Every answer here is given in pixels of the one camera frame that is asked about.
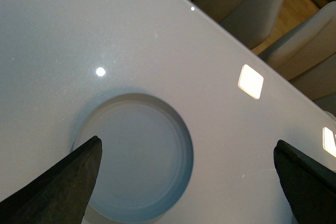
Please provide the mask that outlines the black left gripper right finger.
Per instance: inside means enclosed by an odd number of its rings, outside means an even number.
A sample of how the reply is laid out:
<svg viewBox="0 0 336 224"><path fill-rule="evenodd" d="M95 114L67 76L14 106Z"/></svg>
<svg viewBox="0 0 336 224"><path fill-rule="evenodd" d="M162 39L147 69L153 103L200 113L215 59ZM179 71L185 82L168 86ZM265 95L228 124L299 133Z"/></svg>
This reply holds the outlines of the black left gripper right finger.
<svg viewBox="0 0 336 224"><path fill-rule="evenodd" d="M283 140L273 155L297 223L335 223L335 172Z"/></svg>

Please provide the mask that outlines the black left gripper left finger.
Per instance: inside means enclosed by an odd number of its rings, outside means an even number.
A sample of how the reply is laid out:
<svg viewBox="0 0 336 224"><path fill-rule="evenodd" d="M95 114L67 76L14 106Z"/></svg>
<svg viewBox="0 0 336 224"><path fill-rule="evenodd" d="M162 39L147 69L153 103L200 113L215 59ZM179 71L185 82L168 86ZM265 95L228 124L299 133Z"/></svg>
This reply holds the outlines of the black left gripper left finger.
<svg viewBox="0 0 336 224"><path fill-rule="evenodd" d="M102 141L94 136L1 201L1 223L81 223L101 157Z"/></svg>

